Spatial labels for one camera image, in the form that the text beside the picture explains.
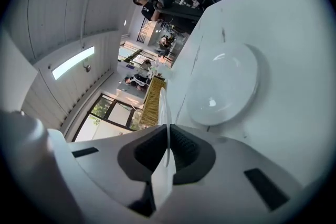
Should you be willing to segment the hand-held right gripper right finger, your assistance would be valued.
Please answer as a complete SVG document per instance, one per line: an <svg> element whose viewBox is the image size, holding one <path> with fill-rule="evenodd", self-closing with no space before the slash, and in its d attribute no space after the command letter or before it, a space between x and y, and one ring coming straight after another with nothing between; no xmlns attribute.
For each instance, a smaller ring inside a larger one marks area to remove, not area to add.
<svg viewBox="0 0 336 224"><path fill-rule="evenodd" d="M157 210L161 223L286 223L311 190L245 143L171 126L177 155L172 192Z"/></svg>

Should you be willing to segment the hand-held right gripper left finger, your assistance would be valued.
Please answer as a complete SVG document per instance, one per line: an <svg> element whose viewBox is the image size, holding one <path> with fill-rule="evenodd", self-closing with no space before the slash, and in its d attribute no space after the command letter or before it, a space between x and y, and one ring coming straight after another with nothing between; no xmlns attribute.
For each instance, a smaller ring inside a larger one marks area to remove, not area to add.
<svg viewBox="0 0 336 224"><path fill-rule="evenodd" d="M48 131L53 158L52 213L57 223L155 223L151 159L166 126L122 136L67 143Z"/></svg>

